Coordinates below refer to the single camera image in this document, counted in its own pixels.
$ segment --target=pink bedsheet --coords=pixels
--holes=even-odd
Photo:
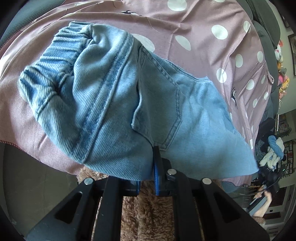
[[[253,149],[273,79],[257,32],[235,0],[70,2],[26,26],[1,49],[0,140],[53,168],[73,174],[80,170],[81,165],[45,135],[17,87],[24,67],[41,56],[60,28],[75,20],[124,29],[186,72],[208,76],[224,97],[234,126]],[[250,176],[226,180],[249,184]]]

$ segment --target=denim pocket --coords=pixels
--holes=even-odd
[[[139,50],[138,63],[139,103],[131,126],[151,145],[167,150],[182,122],[180,87],[143,47]]]

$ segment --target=screw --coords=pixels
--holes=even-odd
[[[93,179],[90,178],[90,177],[84,180],[85,185],[89,185],[89,184],[92,184],[92,183],[93,183]]]
[[[169,175],[175,175],[176,173],[177,173],[177,171],[175,169],[169,169],[168,170]]]
[[[202,182],[203,182],[205,185],[210,185],[210,184],[212,183],[212,180],[206,177],[206,178],[204,178],[204,179],[202,180]]]

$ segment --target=stuffed animal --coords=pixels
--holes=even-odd
[[[279,75],[279,83],[278,83],[278,86],[282,83],[284,83],[289,77],[288,76],[282,76],[282,75]]]
[[[279,93],[279,99],[283,98],[287,94],[287,90],[283,90]]]
[[[289,82],[290,82],[290,79],[287,78],[287,80],[286,80],[286,81],[281,85],[281,87],[279,88],[279,91],[280,91],[280,92],[283,92],[285,89],[287,89],[288,86],[289,86]]]
[[[284,68],[283,66],[280,68],[279,73],[281,76],[285,76],[287,73],[287,68]]]
[[[278,66],[278,71],[280,71],[282,67],[281,63],[277,63],[277,66]]]
[[[281,46],[280,46],[280,44],[277,45],[274,53],[276,55],[277,62],[282,63],[284,61],[284,58],[283,58],[283,55],[281,54]]]

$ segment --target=jeans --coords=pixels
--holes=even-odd
[[[191,178],[258,171],[214,84],[149,52],[126,31],[71,22],[19,82],[54,144],[95,171],[150,179],[154,145]]]

